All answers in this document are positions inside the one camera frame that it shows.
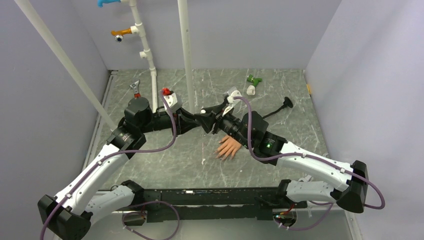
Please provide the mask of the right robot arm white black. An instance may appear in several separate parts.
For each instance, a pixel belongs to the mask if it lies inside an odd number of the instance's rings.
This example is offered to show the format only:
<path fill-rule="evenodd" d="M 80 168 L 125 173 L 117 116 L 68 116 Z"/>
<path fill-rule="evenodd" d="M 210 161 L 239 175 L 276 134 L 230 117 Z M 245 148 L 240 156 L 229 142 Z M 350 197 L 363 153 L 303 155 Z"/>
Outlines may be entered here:
<path fill-rule="evenodd" d="M 248 120 L 251 119 L 251 146 L 256 157 L 267 158 L 265 164 L 298 169 L 318 178 L 310 183 L 282 180 L 275 194 L 280 207 L 321 201 L 335 203 L 352 213 L 364 212 L 368 190 L 368 170 L 364 162 L 348 163 L 319 156 L 269 132 L 268 122 L 256 111 L 239 119 L 231 111 L 225 113 L 223 108 L 222 105 L 208 107 L 203 113 L 195 114 L 194 119 L 206 133 L 222 130 L 244 147 L 248 146 Z"/>

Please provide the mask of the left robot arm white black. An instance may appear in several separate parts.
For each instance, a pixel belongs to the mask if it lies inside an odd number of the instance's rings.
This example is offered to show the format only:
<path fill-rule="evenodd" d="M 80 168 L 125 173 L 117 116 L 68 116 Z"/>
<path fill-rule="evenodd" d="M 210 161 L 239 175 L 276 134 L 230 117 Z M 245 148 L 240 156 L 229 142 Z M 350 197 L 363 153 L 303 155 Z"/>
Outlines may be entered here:
<path fill-rule="evenodd" d="M 177 95 L 165 95 L 162 101 L 164 111 L 153 112 L 146 98 L 130 100 L 118 127 L 95 159 L 63 190 L 38 201 L 42 234 L 50 230 L 63 240 L 80 240 L 93 224 L 116 210 L 157 204 L 132 180 L 102 196 L 96 193 L 118 168 L 143 153 L 147 133 L 169 129 L 174 143 L 177 136 L 200 126 L 195 116 L 183 109 Z"/>

